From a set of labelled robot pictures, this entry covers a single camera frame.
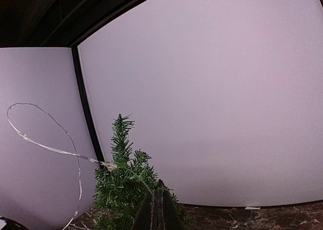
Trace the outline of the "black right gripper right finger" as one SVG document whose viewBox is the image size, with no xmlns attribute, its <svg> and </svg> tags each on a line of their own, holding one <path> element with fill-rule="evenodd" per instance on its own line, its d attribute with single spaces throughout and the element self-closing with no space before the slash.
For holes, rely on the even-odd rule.
<svg viewBox="0 0 323 230">
<path fill-rule="evenodd" d="M 161 189 L 158 190 L 158 229 L 183 229 L 169 192 Z"/>
</svg>

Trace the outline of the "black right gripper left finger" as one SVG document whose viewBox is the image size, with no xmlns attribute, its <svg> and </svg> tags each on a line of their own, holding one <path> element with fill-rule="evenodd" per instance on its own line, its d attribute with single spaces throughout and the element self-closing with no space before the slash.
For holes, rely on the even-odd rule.
<svg viewBox="0 0 323 230">
<path fill-rule="evenodd" d="M 147 192 L 135 218 L 132 230 L 154 230 L 157 227 L 157 190 Z"/>
</svg>

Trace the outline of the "small green christmas tree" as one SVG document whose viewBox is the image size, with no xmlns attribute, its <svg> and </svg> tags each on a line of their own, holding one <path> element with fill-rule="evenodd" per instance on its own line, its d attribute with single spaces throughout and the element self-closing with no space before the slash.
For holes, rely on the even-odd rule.
<svg viewBox="0 0 323 230">
<path fill-rule="evenodd" d="M 94 205 L 101 214 L 94 219 L 98 229 L 132 229 L 142 201 L 147 192 L 167 190 L 178 213 L 183 229 L 191 226 L 195 218 L 179 204 L 172 189 L 149 164 L 151 157 L 141 149 L 133 150 L 129 140 L 134 121 L 129 116 L 118 115 L 112 123 L 113 165 L 96 169 L 97 181 Z"/>
</svg>

